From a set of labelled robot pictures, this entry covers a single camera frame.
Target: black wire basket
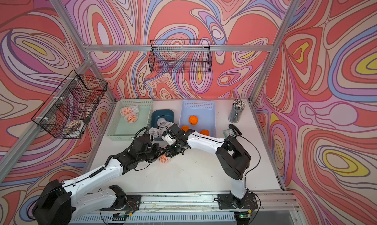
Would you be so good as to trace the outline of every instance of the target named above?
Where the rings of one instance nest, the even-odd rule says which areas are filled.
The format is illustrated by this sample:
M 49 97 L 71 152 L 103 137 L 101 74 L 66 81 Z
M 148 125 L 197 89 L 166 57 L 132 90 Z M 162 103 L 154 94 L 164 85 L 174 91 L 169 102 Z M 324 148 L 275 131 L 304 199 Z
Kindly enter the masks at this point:
M 107 90 L 107 82 L 91 75 L 75 75 L 42 117 L 32 120 L 54 138 L 81 139 Z
M 211 73 L 211 41 L 208 39 L 158 39 L 150 43 L 151 73 Z

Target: light green plastic basket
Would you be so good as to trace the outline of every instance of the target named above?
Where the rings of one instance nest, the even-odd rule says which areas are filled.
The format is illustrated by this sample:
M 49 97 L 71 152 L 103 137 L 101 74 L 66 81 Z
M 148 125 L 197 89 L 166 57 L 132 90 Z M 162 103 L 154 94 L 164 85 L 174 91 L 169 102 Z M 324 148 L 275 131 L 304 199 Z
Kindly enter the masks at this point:
M 128 123 L 119 110 L 126 106 L 139 106 L 139 118 L 135 123 Z M 153 105 L 152 99 L 121 99 L 116 102 L 113 116 L 111 117 L 107 137 L 112 141 L 132 141 L 141 128 L 150 126 Z

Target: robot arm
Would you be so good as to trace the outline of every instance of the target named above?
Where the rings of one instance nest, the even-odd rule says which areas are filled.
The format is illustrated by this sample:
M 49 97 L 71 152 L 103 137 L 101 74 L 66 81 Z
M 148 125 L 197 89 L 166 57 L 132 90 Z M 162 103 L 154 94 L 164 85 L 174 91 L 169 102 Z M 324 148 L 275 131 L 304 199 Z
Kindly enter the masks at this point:
M 63 183 L 49 182 L 32 213 L 40 225 L 65 225 L 78 216 L 101 208 L 122 209 L 127 196 L 117 185 L 98 193 L 87 193 L 136 168 L 139 162 L 152 163 L 164 153 L 158 143 L 152 144 L 150 135 L 140 136 L 125 151 L 110 156 L 104 165 Z
M 123 209 L 127 196 L 117 185 L 98 193 L 87 193 L 136 168 L 139 162 L 152 163 L 162 154 L 174 157 L 188 148 L 217 156 L 226 174 L 232 178 L 230 203 L 235 208 L 243 207 L 247 199 L 243 175 L 251 157 L 234 137 L 212 138 L 191 129 L 185 132 L 173 124 L 163 133 L 163 139 L 169 144 L 166 149 L 159 147 L 158 143 L 152 144 L 152 136 L 148 134 L 139 136 L 125 151 L 110 156 L 104 165 L 63 183 L 57 180 L 48 183 L 32 209 L 38 224 L 66 225 L 78 216 L 101 208 Z
M 166 147 L 167 157 L 174 157 L 188 148 L 209 152 L 217 156 L 226 174 L 234 180 L 243 179 L 250 164 L 251 156 L 233 136 L 213 138 L 192 129 L 185 132 L 173 124 L 169 131 L 163 133 L 163 139 L 169 144 Z

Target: swirly wallpaper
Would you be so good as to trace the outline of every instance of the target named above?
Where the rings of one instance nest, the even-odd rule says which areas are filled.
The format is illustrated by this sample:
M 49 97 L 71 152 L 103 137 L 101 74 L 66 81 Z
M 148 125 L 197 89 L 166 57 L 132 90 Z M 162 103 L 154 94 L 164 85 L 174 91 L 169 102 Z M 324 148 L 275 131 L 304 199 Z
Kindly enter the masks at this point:
M 151 73 L 148 52 L 92 52 L 116 99 L 250 96 L 266 52 L 225 52 L 209 73 Z
M 272 44 L 290 0 L 62 0 L 87 44 Z M 248 98 L 266 52 L 215 52 L 211 74 L 150 73 L 147 52 L 93 52 L 115 98 Z
M 272 44 L 290 0 L 62 0 L 87 44 Z M 216 59 L 224 59 L 223 53 Z
M 0 11 L 1 160 L 83 59 L 48 0 L 0 0 Z M 44 185 L 81 174 L 111 105 L 104 96 L 81 140 L 38 135 L 0 184 L 0 224 L 30 222 L 27 213 Z
M 377 224 L 377 0 L 303 0 L 253 100 L 310 224 Z

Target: white table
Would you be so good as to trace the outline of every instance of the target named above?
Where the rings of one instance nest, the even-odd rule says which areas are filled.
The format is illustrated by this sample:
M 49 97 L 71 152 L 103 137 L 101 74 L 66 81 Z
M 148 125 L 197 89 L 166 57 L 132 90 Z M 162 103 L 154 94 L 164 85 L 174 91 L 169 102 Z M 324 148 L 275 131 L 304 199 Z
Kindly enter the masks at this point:
M 232 100 L 214 101 L 216 103 L 216 137 L 223 138 L 223 131 L 228 129 L 230 124 L 228 114 Z M 176 124 L 179 122 L 181 108 L 182 100 L 153 101 L 153 110 L 173 110 Z M 259 166 L 247 175 L 247 187 L 250 190 L 280 190 L 269 153 L 263 145 L 256 121 L 248 105 L 242 113 L 241 120 L 235 126 L 242 132 L 242 136 L 251 141 L 261 153 Z M 259 160 L 257 151 L 245 139 L 237 138 L 237 140 L 251 155 L 249 169 L 253 168 Z M 111 141 L 105 134 L 90 170 L 103 165 L 109 155 L 122 152 L 130 143 L 130 141 Z M 145 166 L 148 166 L 147 162 L 139 163 L 137 169 Z M 230 177 L 223 171 L 217 157 L 198 149 L 187 149 L 184 155 L 177 155 L 167 163 L 157 160 L 142 171 L 131 170 L 101 185 L 93 192 L 114 184 L 119 185 L 126 193 L 229 191 L 231 189 Z

